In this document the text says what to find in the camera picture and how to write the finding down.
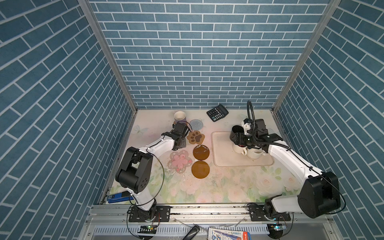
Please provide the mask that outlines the black mug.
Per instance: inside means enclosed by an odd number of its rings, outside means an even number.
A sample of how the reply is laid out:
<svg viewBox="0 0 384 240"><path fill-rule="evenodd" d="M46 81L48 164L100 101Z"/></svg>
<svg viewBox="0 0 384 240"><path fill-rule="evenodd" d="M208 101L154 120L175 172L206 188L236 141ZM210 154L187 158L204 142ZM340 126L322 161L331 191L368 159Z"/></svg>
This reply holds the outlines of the black mug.
<svg viewBox="0 0 384 240"><path fill-rule="evenodd" d="M235 125L232 127L231 133L230 133L230 139L233 138L236 134L243 134L244 128L240 125Z"/></svg>

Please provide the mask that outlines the white mug red inside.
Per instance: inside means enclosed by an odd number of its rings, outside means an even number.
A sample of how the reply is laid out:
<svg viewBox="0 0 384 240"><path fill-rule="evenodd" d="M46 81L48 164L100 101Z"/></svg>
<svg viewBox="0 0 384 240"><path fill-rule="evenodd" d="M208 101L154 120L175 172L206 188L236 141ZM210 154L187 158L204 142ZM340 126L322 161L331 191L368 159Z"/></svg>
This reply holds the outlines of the white mug red inside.
<svg viewBox="0 0 384 240"><path fill-rule="evenodd" d="M233 150L234 152L241 154L243 156L246 156L248 154L247 147L244 147L244 146L233 144Z"/></svg>

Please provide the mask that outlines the lilac mug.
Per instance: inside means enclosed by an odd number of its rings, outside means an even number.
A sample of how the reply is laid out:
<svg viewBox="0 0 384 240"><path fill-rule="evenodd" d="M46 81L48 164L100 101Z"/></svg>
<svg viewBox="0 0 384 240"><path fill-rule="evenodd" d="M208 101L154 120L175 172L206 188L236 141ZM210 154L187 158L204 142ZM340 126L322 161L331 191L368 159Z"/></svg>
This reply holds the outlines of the lilac mug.
<svg viewBox="0 0 384 240"><path fill-rule="evenodd" d="M183 111L177 111L174 113L174 124L181 122L185 124L187 122L187 114Z"/></svg>

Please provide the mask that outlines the pink flower coaster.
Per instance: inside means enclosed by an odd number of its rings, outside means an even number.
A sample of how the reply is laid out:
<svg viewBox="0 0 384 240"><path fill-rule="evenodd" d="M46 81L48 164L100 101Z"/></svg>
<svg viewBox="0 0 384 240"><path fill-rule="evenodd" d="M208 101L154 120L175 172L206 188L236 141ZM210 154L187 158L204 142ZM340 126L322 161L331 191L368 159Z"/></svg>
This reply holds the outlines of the pink flower coaster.
<svg viewBox="0 0 384 240"><path fill-rule="evenodd" d="M176 173L182 174L192 164L193 160L189 157L189 153L183 150L180 152L172 152L167 166L170 170L174 170Z"/></svg>

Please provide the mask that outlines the amber glossy round coaster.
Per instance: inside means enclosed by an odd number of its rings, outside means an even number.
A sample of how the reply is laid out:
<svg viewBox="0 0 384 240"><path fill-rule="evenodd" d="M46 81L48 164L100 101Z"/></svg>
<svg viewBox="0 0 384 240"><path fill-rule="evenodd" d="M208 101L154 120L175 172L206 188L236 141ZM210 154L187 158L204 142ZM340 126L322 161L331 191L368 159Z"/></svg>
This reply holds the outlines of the amber glossy round coaster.
<svg viewBox="0 0 384 240"><path fill-rule="evenodd" d="M205 145L198 145L193 149L193 156L196 160L204 161L210 156L210 150Z"/></svg>

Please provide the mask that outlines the beige rectangular tray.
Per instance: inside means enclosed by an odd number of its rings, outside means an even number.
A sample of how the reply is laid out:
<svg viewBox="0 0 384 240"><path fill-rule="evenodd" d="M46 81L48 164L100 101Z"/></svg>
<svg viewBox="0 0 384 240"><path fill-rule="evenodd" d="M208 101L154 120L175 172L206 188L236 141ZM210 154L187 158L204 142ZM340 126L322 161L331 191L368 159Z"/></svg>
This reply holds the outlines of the beige rectangular tray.
<svg viewBox="0 0 384 240"><path fill-rule="evenodd" d="M259 159L252 160L234 152L233 142L230 140L231 132L213 132L212 147L215 165L218 167L249 167L271 166L274 163L271 155L267 154Z"/></svg>

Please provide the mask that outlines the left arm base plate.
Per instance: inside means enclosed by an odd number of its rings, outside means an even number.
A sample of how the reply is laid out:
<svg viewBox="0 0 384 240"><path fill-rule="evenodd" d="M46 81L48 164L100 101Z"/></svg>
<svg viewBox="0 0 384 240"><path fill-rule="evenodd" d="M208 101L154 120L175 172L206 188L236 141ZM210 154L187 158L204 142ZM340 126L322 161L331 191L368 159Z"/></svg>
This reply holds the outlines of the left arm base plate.
<svg viewBox="0 0 384 240"><path fill-rule="evenodd" d="M128 221L130 223L141 222L169 222L171 214L170 206L154 206L144 211L137 206L129 210Z"/></svg>

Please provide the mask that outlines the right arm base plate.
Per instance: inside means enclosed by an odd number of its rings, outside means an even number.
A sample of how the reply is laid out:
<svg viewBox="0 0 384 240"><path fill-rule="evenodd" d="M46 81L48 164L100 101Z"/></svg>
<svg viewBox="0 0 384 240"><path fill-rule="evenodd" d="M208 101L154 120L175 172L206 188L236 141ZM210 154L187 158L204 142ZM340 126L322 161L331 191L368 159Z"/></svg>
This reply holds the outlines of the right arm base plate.
<svg viewBox="0 0 384 240"><path fill-rule="evenodd" d="M249 203L246 205L246 210L250 214L252 222L262 221L290 221L291 216L289 213L277 213L275 210L267 205L258 205L256 203Z"/></svg>

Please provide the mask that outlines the brown paw print coaster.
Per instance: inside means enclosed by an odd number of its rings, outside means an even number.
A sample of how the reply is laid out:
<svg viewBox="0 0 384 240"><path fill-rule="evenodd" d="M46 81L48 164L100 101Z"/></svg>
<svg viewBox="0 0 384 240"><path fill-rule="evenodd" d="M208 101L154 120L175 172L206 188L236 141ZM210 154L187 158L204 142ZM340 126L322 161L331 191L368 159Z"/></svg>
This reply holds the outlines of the brown paw print coaster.
<svg viewBox="0 0 384 240"><path fill-rule="evenodd" d="M187 135L187 140L192 145L202 145L205 139L205 135L200 131L192 131Z"/></svg>

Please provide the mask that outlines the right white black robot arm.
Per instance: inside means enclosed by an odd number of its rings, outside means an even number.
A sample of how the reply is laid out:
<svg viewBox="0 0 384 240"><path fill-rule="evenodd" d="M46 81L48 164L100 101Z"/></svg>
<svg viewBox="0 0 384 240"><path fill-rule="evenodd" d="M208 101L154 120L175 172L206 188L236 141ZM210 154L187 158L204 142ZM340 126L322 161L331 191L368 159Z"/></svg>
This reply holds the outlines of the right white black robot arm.
<svg viewBox="0 0 384 240"><path fill-rule="evenodd" d="M339 191L338 177L323 172L292 150L277 134L260 138L244 133L230 134L230 140L239 146L259 148L281 162L299 181L301 190L296 196L275 196L265 200L267 219L279 218L283 213L303 213L315 219L321 215L336 214L344 197Z"/></svg>

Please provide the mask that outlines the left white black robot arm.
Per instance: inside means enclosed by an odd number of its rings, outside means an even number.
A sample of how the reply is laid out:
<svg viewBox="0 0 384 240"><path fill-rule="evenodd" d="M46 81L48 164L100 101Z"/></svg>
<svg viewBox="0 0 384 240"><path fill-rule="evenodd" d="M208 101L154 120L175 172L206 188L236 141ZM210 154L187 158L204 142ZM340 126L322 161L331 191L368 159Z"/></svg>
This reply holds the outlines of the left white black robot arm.
<svg viewBox="0 0 384 240"><path fill-rule="evenodd" d="M153 143L140 148L129 147L124 153L115 180L131 194L136 201L134 205L140 210L149 213L156 207L156 198L147 189L153 159L159 160L164 153L178 150L186 136L186 133L166 132Z"/></svg>

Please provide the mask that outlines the blue woven round coaster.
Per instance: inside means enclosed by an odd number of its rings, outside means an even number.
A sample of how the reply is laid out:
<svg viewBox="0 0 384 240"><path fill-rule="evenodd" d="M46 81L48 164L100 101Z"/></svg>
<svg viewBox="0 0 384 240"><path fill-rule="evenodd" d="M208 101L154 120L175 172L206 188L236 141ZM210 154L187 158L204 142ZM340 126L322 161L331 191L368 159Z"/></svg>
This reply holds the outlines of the blue woven round coaster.
<svg viewBox="0 0 384 240"><path fill-rule="evenodd" d="M204 127L203 122L198 119L191 120L190 125L193 131L200 131Z"/></svg>

